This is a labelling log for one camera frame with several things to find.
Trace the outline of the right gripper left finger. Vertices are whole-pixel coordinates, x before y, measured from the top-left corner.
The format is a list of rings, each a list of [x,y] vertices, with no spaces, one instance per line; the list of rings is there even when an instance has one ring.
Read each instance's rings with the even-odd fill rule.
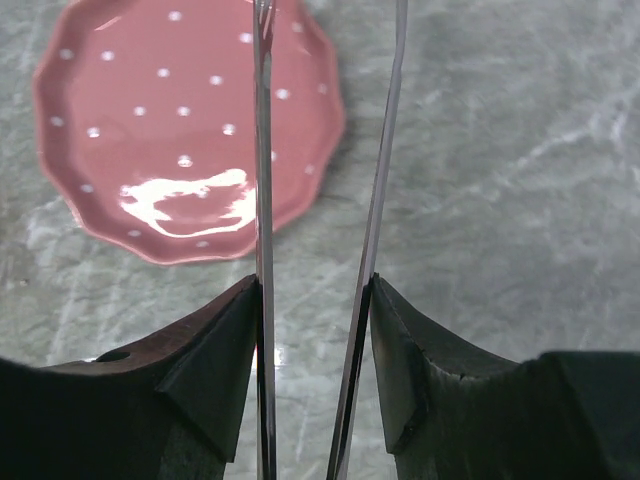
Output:
[[[222,478],[238,445],[257,303],[250,275],[95,360],[3,360],[2,477]]]

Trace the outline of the metal tongs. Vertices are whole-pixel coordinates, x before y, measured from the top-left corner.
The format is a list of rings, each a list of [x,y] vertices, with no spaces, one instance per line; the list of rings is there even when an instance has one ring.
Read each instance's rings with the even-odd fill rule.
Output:
[[[396,3],[395,52],[363,244],[354,306],[337,405],[328,479],[348,476],[352,431],[366,339],[376,255],[402,85],[408,21],[407,1]],[[273,206],[271,167],[271,66],[276,19],[274,1],[254,1],[253,60],[256,155],[256,275],[261,306],[257,323],[257,400],[259,479],[277,477]]]

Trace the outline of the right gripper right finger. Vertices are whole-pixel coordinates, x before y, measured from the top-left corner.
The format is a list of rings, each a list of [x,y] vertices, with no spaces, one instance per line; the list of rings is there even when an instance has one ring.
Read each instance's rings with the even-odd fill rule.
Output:
[[[372,283],[387,451],[401,479],[635,479],[639,356],[552,351],[513,362]]]

